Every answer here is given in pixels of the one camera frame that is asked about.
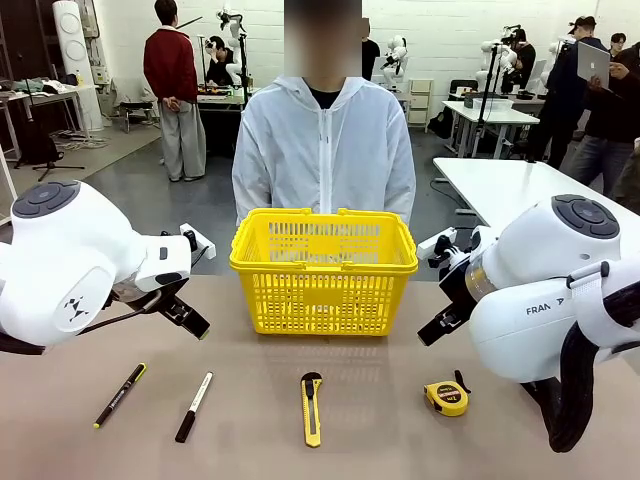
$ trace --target brick wall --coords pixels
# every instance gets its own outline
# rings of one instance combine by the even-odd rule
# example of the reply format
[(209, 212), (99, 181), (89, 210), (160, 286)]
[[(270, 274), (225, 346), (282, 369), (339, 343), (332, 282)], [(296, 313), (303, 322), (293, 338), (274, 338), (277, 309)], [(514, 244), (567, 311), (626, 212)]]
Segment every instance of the brick wall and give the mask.
[[(95, 1), (112, 76), (142, 75), (144, 41), (158, 26), (154, 1)], [(201, 75), (197, 35), (219, 34), (215, 15), (223, 2), (177, 2), (181, 21), (204, 16), (184, 30), (192, 37)], [(408, 76), (434, 79), (437, 102), (445, 98), (451, 80), (475, 77), (481, 63), (480, 43), (496, 38), (505, 25), (521, 23), (542, 59), (549, 56), (549, 44), (566, 33), (568, 22), (579, 15), (597, 14), (601, 22), (598, 33), (607, 45), (610, 35), (620, 29), (632, 41), (632, 29), (637, 29), (639, 23), (634, 3), (635, 0), (363, 0), (363, 14), (371, 18), (371, 37), (381, 49), (386, 48), (393, 35), (407, 38), (411, 57)], [(283, 2), (232, 0), (231, 5), (245, 17), (250, 73), (258, 86), (267, 85), (284, 65)], [(228, 38), (228, 31), (222, 36)], [(431, 114), (437, 114), (437, 110), (432, 109)]]

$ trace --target black shirt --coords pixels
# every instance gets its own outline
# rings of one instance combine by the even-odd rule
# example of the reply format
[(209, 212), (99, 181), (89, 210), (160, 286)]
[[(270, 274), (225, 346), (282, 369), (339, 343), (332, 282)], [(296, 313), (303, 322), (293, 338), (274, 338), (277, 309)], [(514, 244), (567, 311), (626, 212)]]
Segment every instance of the black shirt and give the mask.
[(340, 95), (340, 92), (321, 92), (311, 87), (309, 87), (309, 90), (311, 90), (311, 95), (316, 99), (322, 110), (330, 109)]
[(380, 56), (380, 47), (373, 40), (362, 42), (362, 76), (371, 81), (373, 76), (373, 65), (376, 58)]
[(227, 59), (224, 62), (214, 62), (211, 60), (209, 63), (209, 71), (207, 72), (207, 82), (213, 81), (219, 87), (225, 87), (233, 85), (231, 75), (227, 72), (227, 65), (233, 63), (233, 52), (227, 50)]
[(518, 51), (518, 60), (522, 62), (522, 70), (520, 70), (520, 88), (527, 88), (527, 83), (531, 78), (531, 72), (536, 63), (536, 49), (533, 45), (522, 47)]

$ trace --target zipper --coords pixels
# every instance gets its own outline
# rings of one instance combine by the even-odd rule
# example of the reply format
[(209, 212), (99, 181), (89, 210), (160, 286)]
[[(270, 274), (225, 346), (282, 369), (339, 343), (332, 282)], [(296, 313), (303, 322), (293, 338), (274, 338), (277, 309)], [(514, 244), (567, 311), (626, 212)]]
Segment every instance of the zipper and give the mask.
[(331, 114), (320, 112), (320, 213), (331, 213), (333, 175), (331, 165)]

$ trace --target man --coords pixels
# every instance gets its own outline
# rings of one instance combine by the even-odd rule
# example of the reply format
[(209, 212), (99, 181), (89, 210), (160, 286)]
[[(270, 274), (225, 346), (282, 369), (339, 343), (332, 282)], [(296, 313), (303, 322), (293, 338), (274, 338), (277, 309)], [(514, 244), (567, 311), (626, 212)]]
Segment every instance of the man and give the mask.
[(511, 48), (518, 54), (518, 59), (514, 65), (514, 72), (504, 76), (502, 82), (503, 93), (511, 93), (514, 85), (518, 85), (521, 90), (526, 89), (536, 63), (536, 49), (527, 42), (527, 32), (524, 29), (515, 30)]
[(220, 37), (211, 37), (209, 43), (213, 45), (211, 56), (215, 55), (217, 62), (212, 58), (209, 63), (207, 83), (218, 87), (233, 85), (231, 75), (227, 72), (227, 65), (233, 63), (233, 50), (227, 48)]
[(202, 178), (206, 165), (206, 138), (198, 111), (198, 81), (189, 37), (176, 30), (174, 0), (157, 0), (162, 27), (144, 49), (144, 74), (159, 101), (162, 151), (169, 180)]
[(371, 81), (373, 77), (373, 66), (376, 58), (380, 56), (380, 47), (369, 38), (371, 35), (371, 23), (368, 18), (362, 19), (362, 77)]
[(240, 221), (254, 208), (310, 207), (387, 211), (409, 222), (409, 131), (395, 97), (353, 71), (361, 15), (359, 0), (285, 0), (305, 75), (279, 77), (243, 115), (233, 166)]
[(611, 53), (611, 58), (616, 58), (616, 56), (624, 50), (624, 44), (627, 43), (627, 36), (624, 33), (615, 33), (611, 37), (611, 49), (609, 53)]
[(587, 82), (578, 77), (578, 43), (584, 42), (603, 51), (607, 49), (594, 38), (596, 21), (593, 17), (580, 17), (569, 32), (576, 42), (565, 46), (549, 75), (547, 100), (540, 112), (540, 124), (531, 129), (529, 158), (542, 161), (551, 141), (549, 165), (560, 169), (573, 132), (584, 113)]
[(609, 88), (599, 79), (589, 84), (591, 116), (586, 136), (576, 151), (568, 174), (584, 185), (602, 174), (604, 195), (611, 197), (625, 164), (640, 137), (640, 43), (619, 53), (610, 67)]

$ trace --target yellow tape measure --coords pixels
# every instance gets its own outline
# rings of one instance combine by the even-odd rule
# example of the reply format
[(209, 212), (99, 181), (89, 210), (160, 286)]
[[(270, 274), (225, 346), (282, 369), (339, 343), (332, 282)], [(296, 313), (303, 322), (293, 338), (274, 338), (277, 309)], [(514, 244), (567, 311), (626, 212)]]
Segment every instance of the yellow tape measure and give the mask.
[(469, 407), (469, 390), (464, 385), (460, 370), (455, 371), (455, 382), (440, 382), (426, 385), (424, 393), (436, 412), (447, 417), (464, 415)]

